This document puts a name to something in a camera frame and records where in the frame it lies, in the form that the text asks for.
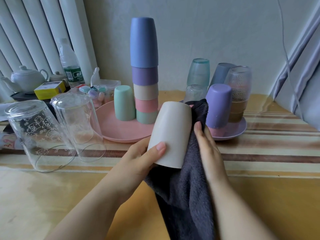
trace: vertical blind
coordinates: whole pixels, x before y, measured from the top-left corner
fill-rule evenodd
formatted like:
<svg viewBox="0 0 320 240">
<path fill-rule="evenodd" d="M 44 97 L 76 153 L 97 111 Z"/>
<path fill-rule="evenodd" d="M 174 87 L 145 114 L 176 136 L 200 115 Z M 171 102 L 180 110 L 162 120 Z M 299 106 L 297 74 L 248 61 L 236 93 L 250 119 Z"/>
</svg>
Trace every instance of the vertical blind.
<svg viewBox="0 0 320 240">
<path fill-rule="evenodd" d="M 0 0 L 0 76 L 24 65 L 63 73 L 59 39 L 67 38 L 79 59 L 86 83 L 97 66 L 83 0 Z M 1 82 L 1 101 L 10 91 Z"/>
</svg>

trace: teapot handle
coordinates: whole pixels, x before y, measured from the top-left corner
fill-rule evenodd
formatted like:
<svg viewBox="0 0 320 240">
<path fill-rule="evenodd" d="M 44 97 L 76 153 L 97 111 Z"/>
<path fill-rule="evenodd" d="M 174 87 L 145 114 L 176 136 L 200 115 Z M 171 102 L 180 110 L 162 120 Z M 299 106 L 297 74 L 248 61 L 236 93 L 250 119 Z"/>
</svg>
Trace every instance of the teapot handle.
<svg viewBox="0 0 320 240">
<path fill-rule="evenodd" d="M 44 72 L 45 73 L 45 81 L 48 81 L 49 78 L 49 74 L 47 73 L 47 71 L 45 69 L 41 69 L 39 72 Z"/>
</svg>

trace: white teapot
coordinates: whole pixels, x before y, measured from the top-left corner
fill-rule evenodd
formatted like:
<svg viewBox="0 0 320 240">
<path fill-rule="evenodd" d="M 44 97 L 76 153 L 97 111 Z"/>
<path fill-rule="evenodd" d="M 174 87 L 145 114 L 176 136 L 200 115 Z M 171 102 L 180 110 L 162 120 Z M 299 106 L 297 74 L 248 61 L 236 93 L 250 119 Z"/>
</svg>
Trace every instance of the white teapot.
<svg viewBox="0 0 320 240">
<path fill-rule="evenodd" d="M 13 92 L 35 93 L 34 89 L 45 83 L 49 77 L 44 69 L 40 71 L 27 69 L 25 65 L 21 65 L 19 68 L 20 70 L 11 74 L 11 80 L 7 77 L 1 78 Z"/>
</svg>

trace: hand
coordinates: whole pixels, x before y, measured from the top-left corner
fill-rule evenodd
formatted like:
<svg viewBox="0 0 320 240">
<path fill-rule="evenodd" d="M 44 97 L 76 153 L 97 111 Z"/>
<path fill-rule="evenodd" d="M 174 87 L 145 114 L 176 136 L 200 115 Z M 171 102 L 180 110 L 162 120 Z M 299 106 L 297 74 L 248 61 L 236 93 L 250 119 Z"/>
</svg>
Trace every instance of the hand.
<svg viewBox="0 0 320 240">
<path fill-rule="evenodd" d="M 147 151 L 149 141 L 150 137 L 147 137 L 130 146 L 122 159 L 102 180 L 116 192 L 120 205 L 131 197 L 152 169 L 153 164 L 166 151 L 164 142 L 158 143 Z"/>
<path fill-rule="evenodd" d="M 221 183 L 229 183 L 221 153 L 211 136 L 209 128 L 205 126 L 202 132 L 201 122 L 194 124 L 194 133 L 197 137 L 202 165 L 211 190 Z"/>
</svg>

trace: dark gray towel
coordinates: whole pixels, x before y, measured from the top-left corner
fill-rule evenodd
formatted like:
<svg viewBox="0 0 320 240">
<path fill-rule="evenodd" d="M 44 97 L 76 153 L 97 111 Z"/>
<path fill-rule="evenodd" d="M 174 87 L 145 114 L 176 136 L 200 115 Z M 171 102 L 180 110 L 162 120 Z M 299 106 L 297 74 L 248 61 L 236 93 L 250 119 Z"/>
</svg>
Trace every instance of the dark gray towel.
<svg viewBox="0 0 320 240">
<path fill-rule="evenodd" d="M 171 240 L 212 240 L 215 238 L 214 215 L 193 126 L 205 127 L 208 104 L 205 99 L 194 104 L 192 129 L 181 169 L 157 166 L 146 177 L 154 190 Z"/>
</svg>

